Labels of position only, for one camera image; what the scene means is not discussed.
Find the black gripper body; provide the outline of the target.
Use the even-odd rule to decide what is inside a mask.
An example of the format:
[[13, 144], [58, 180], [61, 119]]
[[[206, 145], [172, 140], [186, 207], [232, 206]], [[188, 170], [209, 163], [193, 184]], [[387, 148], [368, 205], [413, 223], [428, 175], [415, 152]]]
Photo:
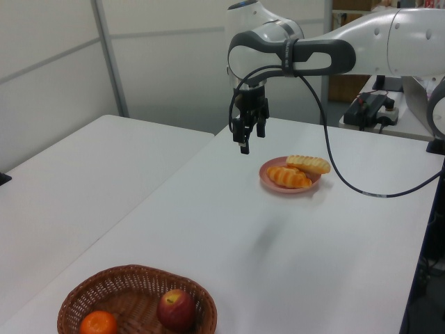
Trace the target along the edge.
[[269, 117], [265, 87], [257, 86], [251, 90], [241, 90], [236, 98], [236, 108], [246, 124], [265, 124]]

